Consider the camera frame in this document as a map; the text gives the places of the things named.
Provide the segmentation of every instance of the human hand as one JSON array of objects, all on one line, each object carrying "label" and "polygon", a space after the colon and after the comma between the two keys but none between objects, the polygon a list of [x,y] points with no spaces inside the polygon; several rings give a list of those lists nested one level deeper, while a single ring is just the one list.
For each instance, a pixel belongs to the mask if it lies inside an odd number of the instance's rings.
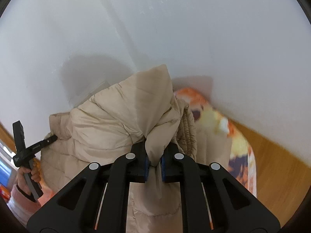
[{"label": "human hand", "polygon": [[17,170],[17,185],[18,187],[23,190],[27,195],[31,195],[31,191],[27,185],[27,182],[24,178],[24,173],[30,173],[32,175],[32,180],[39,183],[41,180],[40,177],[40,172],[39,169],[37,167],[37,163],[34,162],[34,168],[32,170],[21,166],[18,170]]}]

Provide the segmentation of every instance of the wooden surface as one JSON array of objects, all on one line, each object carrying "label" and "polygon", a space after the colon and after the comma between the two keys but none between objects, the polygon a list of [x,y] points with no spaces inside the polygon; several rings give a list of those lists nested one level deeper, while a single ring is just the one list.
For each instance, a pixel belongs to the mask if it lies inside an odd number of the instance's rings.
[{"label": "wooden surface", "polygon": [[15,143],[13,137],[4,129],[0,123],[0,140],[11,149],[12,152],[16,152]]},{"label": "wooden surface", "polygon": [[257,166],[258,199],[283,226],[311,185],[311,168],[281,146],[233,121],[251,144]]}]

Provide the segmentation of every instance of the person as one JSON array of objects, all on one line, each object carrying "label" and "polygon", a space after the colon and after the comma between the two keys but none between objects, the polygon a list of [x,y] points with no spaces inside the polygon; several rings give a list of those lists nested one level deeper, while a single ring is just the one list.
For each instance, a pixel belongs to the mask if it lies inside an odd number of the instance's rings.
[{"label": "person", "polygon": [[40,172],[37,163],[34,162],[32,170],[21,166],[17,170],[17,183],[11,191],[11,198],[7,203],[13,215],[26,227],[29,218],[41,208],[38,201],[35,200],[24,178],[24,173],[31,173],[32,180],[39,183],[41,181]]}]

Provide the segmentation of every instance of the pink sleeve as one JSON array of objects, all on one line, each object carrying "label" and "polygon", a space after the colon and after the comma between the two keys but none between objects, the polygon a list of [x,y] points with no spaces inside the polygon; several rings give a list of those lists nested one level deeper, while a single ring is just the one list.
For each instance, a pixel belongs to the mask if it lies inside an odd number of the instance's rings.
[{"label": "pink sleeve", "polygon": [[26,198],[16,187],[13,186],[11,199],[7,203],[13,215],[26,226],[29,218],[41,208],[39,202],[32,202]]}]

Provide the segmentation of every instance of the white wall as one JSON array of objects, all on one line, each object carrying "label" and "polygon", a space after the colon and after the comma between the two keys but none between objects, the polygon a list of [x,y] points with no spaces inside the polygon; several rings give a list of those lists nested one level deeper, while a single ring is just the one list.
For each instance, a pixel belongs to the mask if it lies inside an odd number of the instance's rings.
[{"label": "white wall", "polygon": [[296,0],[12,0],[0,48],[0,120],[20,119],[29,143],[102,81],[166,63],[177,88],[212,88],[223,113],[311,164],[311,25]]}]

